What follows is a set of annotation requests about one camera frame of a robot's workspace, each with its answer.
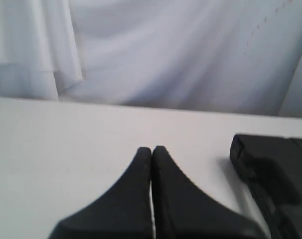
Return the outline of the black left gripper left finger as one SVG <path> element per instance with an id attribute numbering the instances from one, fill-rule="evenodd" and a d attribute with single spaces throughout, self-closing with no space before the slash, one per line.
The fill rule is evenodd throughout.
<path id="1" fill-rule="evenodd" d="M 51 239 L 151 238 L 151 150 L 138 148 L 117 182 L 100 198 L 62 219 Z"/>

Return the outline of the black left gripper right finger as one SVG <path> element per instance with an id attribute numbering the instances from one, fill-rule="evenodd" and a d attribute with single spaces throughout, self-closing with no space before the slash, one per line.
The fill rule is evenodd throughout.
<path id="1" fill-rule="evenodd" d="M 151 190 L 158 239 L 264 239 L 260 227 L 199 189 L 164 146 L 151 159 Z"/>

